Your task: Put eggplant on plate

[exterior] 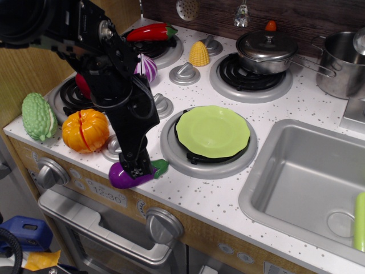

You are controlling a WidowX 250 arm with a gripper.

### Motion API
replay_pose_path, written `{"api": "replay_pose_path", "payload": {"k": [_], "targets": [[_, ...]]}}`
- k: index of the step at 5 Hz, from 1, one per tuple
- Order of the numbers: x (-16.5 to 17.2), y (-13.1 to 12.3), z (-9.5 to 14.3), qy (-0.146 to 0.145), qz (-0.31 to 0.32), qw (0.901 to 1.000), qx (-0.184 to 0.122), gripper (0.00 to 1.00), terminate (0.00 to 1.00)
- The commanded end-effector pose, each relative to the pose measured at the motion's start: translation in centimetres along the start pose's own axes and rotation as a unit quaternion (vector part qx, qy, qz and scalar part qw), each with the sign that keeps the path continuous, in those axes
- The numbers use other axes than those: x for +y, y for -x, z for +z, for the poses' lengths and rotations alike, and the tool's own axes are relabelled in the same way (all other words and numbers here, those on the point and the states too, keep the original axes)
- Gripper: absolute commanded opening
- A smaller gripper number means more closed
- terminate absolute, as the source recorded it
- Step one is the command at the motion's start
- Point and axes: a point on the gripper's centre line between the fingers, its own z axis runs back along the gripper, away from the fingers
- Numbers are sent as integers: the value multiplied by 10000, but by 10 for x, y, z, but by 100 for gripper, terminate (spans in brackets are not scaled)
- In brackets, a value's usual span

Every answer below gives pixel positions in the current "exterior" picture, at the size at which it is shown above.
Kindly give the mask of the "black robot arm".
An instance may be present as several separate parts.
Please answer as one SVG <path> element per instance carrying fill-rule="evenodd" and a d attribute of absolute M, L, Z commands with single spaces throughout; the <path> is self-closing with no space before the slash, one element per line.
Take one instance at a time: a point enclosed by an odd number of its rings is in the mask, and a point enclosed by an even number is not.
<path fill-rule="evenodd" d="M 85 79 L 93 104 L 117 136 L 119 161 L 132 178 L 152 173 L 146 133 L 159 123 L 139 57 L 91 1 L 2 1 L 1 46 L 50 50 Z"/>

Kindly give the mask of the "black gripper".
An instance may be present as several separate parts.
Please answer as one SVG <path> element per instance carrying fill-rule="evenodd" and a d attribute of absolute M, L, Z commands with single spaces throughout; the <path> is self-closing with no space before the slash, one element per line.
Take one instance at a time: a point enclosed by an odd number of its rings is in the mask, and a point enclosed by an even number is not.
<path fill-rule="evenodd" d="M 159 115 L 146 77 L 131 79 L 128 96 L 106 111 L 116 134 L 121 153 L 119 163 L 133 179 L 152 174 L 147 146 L 147 132 L 159 124 Z"/>

